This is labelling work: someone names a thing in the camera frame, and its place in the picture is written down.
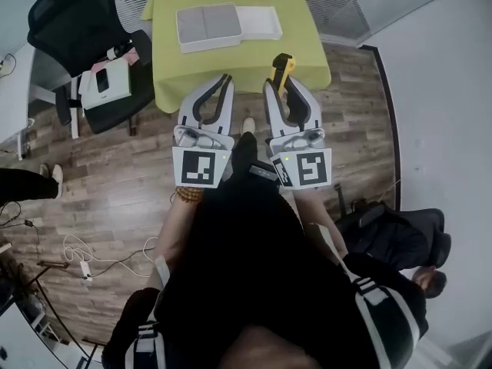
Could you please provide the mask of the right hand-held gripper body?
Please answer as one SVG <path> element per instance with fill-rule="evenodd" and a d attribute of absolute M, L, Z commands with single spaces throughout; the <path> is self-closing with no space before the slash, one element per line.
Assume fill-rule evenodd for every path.
<path fill-rule="evenodd" d="M 325 146 L 324 137 L 324 129 L 315 128 L 270 140 L 270 161 L 284 188 L 331 184 L 331 149 Z"/>

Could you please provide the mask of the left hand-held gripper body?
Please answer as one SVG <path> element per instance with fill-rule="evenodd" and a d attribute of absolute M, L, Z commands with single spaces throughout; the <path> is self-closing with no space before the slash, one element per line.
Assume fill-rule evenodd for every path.
<path fill-rule="evenodd" d="M 224 174 L 234 139 L 215 132 L 177 125 L 172 147 L 175 184 L 192 188 L 216 188 Z"/>

